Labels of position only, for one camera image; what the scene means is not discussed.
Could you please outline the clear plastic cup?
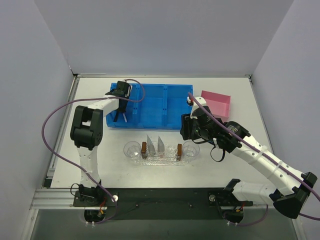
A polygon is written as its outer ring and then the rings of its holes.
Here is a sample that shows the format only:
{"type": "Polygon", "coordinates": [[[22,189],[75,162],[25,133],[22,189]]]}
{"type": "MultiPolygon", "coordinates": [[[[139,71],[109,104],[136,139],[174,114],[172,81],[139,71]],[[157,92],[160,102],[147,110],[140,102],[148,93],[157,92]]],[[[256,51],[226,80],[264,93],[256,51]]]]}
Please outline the clear plastic cup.
{"type": "Polygon", "coordinates": [[[200,153],[200,147],[193,141],[186,141],[182,145],[182,153],[184,157],[195,158],[200,153]]]}
{"type": "Polygon", "coordinates": [[[141,145],[136,141],[129,141],[123,147],[123,153],[130,159],[137,159],[141,157],[141,145]]]}

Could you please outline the pink plastic box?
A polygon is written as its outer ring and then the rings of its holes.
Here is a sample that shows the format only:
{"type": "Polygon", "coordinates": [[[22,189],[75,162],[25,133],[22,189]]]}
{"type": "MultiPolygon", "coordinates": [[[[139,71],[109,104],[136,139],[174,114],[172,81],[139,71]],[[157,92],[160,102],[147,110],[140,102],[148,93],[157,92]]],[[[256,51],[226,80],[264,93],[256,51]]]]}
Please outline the pink plastic box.
{"type": "Polygon", "coordinates": [[[231,96],[203,90],[201,97],[205,99],[211,113],[216,118],[228,119],[230,115],[231,96]]]}

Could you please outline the clear textured oval tray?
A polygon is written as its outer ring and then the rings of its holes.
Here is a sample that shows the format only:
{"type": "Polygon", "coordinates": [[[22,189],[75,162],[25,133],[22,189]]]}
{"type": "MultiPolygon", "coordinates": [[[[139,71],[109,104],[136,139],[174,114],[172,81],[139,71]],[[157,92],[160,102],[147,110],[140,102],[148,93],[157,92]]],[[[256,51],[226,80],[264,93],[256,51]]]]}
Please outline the clear textured oval tray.
{"type": "Polygon", "coordinates": [[[188,146],[183,148],[182,144],[165,144],[164,152],[149,153],[146,149],[145,153],[142,153],[142,149],[137,146],[133,148],[131,159],[144,166],[185,166],[198,155],[197,150],[191,150],[188,146]]]}

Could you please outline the black toothbrush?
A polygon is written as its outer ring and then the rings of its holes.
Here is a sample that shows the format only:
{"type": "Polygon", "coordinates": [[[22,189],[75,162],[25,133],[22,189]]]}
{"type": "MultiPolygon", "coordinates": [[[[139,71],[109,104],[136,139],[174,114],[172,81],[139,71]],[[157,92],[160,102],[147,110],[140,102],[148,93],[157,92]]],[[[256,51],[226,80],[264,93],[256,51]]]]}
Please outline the black toothbrush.
{"type": "Polygon", "coordinates": [[[114,121],[115,123],[118,121],[119,114],[120,114],[120,112],[119,112],[119,111],[117,111],[117,112],[116,112],[116,114],[115,114],[115,116],[114,116],[113,121],[114,121]]]}

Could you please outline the aluminium rail frame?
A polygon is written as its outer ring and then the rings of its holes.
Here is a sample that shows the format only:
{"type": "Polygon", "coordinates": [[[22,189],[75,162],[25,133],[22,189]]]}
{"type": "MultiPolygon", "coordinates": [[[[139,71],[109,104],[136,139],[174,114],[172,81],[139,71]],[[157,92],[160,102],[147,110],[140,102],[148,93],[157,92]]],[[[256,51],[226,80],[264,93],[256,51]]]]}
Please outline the aluminium rail frame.
{"type": "Polygon", "coordinates": [[[66,188],[36,189],[30,205],[31,210],[63,210],[73,207],[74,196],[66,188]]]}

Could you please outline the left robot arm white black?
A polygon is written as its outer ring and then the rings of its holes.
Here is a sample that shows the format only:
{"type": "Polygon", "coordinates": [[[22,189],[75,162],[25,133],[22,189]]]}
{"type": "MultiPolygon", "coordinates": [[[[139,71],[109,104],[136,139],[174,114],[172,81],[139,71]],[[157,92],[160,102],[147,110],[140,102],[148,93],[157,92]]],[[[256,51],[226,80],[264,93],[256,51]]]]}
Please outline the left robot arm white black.
{"type": "Polygon", "coordinates": [[[79,154],[80,166],[84,169],[78,187],[79,198],[92,206],[100,204],[105,195],[99,187],[101,178],[97,158],[98,145],[103,138],[104,118],[113,111],[124,113],[130,93],[130,84],[118,81],[116,88],[105,94],[105,99],[75,108],[70,138],[79,154]]]}

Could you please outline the clear holder with brown ends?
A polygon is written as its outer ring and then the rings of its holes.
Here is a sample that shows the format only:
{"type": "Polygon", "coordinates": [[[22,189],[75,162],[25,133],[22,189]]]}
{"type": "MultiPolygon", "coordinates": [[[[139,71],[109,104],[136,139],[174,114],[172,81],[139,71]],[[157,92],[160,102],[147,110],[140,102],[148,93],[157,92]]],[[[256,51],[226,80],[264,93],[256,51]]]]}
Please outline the clear holder with brown ends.
{"type": "Polygon", "coordinates": [[[160,144],[160,151],[151,148],[149,150],[148,143],[143,141],[141,146],[141,157],[143,160],[156,161],[156,162],[180,162],[182,159],[183,151],[182,144],[168,145],[167,148],[164,144],[160,144]]]}

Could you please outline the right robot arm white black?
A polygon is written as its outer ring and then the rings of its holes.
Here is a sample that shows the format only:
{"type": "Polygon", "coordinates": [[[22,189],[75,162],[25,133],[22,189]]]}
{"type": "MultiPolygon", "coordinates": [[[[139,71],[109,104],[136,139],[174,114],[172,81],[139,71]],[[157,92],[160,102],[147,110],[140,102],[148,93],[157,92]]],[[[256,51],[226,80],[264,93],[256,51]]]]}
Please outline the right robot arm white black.
{"type": "Polygon", "coordinates": [[[240,202],[255,202],[273,207],[282,215],[296,219],[312,192],[318,178],[312,172],[303,173],[274,156],[247,129],[234,121],[222,122],[210,117],[208,106],[194,107],[192,113],[181,116],[180,134],[184,140],[198,144],[210,143],[232,154],[260,172],[271,184],[263,185],[232,179],[225,191],[240,202]]]}

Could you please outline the blue three-compartment bin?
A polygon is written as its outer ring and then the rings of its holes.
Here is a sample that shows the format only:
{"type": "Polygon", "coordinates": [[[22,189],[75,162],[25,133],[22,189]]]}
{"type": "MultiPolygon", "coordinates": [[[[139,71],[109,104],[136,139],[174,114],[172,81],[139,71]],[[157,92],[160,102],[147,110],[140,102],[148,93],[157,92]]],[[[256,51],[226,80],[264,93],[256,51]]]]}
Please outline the blue three-compartment bin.
{"type": "Polygon", "coordinates": [[[116,111],[106,116],[110,128],[180,130],[181,116],[189,114],[192,107],[187,104],[188,93],[193,93],[191,84],[131,84],[131,100],[127,103],[124,121],[120,113],[114,122],[116,111]]]}

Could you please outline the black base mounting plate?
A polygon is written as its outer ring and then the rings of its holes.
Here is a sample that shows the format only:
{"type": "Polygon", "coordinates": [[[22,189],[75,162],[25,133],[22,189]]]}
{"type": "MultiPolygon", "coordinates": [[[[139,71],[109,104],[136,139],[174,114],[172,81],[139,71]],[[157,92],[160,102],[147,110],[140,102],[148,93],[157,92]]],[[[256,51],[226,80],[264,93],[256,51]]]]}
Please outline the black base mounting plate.
{"type": "Polygon", "coordinates": [[[111,188],[101,189],[96,198],[76,191],[73,206],[84,208],[89,223],[105,220],[219,220],[230,211],[241,220],[237,209],[251,207],[251,201],[239,201],[230,191],[217,188],[111,188]]]}

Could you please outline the red-capped toothpaste tube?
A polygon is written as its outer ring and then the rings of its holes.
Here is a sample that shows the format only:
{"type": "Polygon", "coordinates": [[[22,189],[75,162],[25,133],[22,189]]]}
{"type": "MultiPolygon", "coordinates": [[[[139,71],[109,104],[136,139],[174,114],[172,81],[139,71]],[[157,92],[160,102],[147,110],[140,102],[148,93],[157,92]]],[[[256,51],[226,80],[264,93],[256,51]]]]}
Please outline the red-capped toothpaste tube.
{"type": "Polygon", "coordinates": [[[160,138],[160,136],[158,136],[158,140],[157,140],[157,152],[159,154],[163,154],[165,152],[165,144],[160,138]]]}

